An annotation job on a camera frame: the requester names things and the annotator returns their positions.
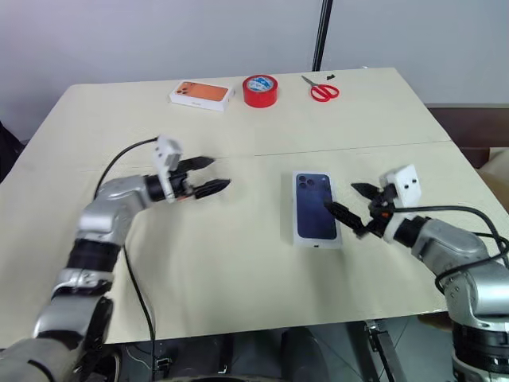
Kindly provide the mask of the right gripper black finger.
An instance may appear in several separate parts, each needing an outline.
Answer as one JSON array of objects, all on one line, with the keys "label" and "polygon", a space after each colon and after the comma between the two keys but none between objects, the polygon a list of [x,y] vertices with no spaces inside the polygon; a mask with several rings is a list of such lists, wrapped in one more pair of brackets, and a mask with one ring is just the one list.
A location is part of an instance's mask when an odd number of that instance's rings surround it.
[{"label": "right gripper black finger", "polygon": [[365,198],[377,198],[383,193],[379,187],[369,183],[351,183],[351,187]]},{"label": "right gripper black finger", "polygon": [[346,206],[335,201],[326,201],[324,206],[336,220],[349,227],[355,234],[367,233],[361,218],[351,212]]}]

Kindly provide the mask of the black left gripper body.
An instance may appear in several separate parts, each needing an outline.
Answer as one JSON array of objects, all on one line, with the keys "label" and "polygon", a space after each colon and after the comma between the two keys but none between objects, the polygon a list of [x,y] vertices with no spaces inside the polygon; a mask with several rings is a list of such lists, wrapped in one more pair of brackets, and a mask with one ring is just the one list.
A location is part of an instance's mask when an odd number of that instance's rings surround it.
[{"label": "black left gripper body", "polygon": [[197,199],[195,188],[188,182],[187,172],[171,172],[170,185],[176,200]]}]

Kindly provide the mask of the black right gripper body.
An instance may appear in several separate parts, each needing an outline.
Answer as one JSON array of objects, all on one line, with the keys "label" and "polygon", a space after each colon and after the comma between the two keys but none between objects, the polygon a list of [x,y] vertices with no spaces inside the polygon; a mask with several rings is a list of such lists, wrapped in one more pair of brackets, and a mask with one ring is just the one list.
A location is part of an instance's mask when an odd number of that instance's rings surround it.
[{"label": "black right gripper body", "polygon": [[368,233],[378,238],[393,239],[396,226],[394,219],[394,200],[397,198],[397,190],[394,184],[385,185],[380,190],[383,192],[377,198],[367,198],[370,203],[368,205],[371,220],[365,225],[367,233],[357,234],[362,239]]}]

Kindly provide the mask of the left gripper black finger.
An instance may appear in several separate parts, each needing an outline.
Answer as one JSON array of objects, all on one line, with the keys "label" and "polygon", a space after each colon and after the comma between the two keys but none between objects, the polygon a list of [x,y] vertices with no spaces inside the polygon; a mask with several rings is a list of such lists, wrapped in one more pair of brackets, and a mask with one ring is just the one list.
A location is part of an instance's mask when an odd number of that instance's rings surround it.
[{"label": "left gripper black finger", "polygon": [[185,159],[179,162],[179,171],[187,173],[188,171],[200,170],[210,166],[214,161],[214,158],[206,156]]},{"label": "left gripper black finger", "polygon": [[196,199],[202,199],[204,197],[211,196],[227,188],[230,183],[230,179],[214,179],[207,181],[203,185],[193,188],[193,196]]}]

